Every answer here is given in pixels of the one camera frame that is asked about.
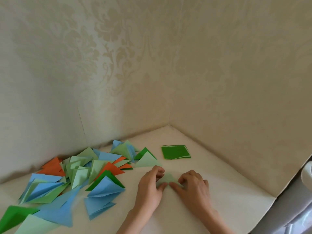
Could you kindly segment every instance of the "left hand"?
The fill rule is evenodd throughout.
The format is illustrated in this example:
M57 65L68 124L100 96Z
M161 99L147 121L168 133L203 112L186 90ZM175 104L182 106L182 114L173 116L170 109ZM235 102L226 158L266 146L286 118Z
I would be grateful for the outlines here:
M144 212L146 215L152 215L158 207L162 193L167 183L162 183L156 188L156 181L164 176L165 169L159 166L154 166L147 172L138 184L138 193L135 199L134 210Z

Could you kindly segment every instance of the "forearm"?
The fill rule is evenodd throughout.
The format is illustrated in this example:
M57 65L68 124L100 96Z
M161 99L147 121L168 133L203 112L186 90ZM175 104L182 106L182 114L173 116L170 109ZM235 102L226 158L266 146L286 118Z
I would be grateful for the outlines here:
M214 209L205 211L200 220L211 234L234 234Z
M116 234L139 234L152 214L141 209L133 208L129 211L126 219Z

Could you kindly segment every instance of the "right hand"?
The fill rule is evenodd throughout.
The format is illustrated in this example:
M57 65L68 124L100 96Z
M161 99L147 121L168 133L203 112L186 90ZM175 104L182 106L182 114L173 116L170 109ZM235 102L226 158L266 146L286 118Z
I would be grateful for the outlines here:
M182 185L186 182L186 186L181 188L174 182L170 182L169 185L197 218L201 219L205 214L214 211L211 205L208 181L203 180L199 173L190 170L182 174L178 182Z

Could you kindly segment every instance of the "white table surface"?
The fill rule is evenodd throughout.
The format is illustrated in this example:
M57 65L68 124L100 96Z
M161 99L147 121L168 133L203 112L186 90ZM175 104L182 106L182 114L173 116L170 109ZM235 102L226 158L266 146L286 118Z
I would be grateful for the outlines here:
M164 169L171 172L175 178L194 169L204 179L207 179L214 207L237 234L250 232L275 200L274 197L253 184L228 164L170 126L129 140L139 149L147 147L159 159ZM175 144L185 144L192 158L165 160L162 156L161 146ZM110 146L101 148L101 150L109 152ZM73 227L61 226L50 233L116 233L128 211L134 205L140 178L150 169L135 168L117 175L117 178L126 187L126 191L113 201L116 203L115 206L92 221L88 219L83 202L83 198L89 193L85 191L87 188L85 187L78 193L73 205ZM17 204L17 200L25 189L29 178L30 175L27 175L0 185L0 216L3 215L9 205ZM17 228L18 226L6 233L14 233ZM171 188L166 188L159 207L141 233L183 234L207 233L207 231L183 206L174 191Z

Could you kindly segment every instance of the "dark green paper triangle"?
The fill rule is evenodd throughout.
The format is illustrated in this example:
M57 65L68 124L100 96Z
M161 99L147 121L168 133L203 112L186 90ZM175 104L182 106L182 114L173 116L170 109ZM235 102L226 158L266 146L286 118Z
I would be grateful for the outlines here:
M0 220L0 234L22 223L29 214L38 212L36 208L10 205Z
M143 155L146 153L146 152L149 152L154 158L156 158L146 147L144 149L141 150L141 152L139 152L136 156L135 156L135 159L136 160L139 160L143 157Z
M91 191L93 190L99 183L100 181L107 176L109 179L112 180L116 185L119 185L122 188L125 188L124 185L111 173L111 171L105 170L89 187L86 189L86 191Z

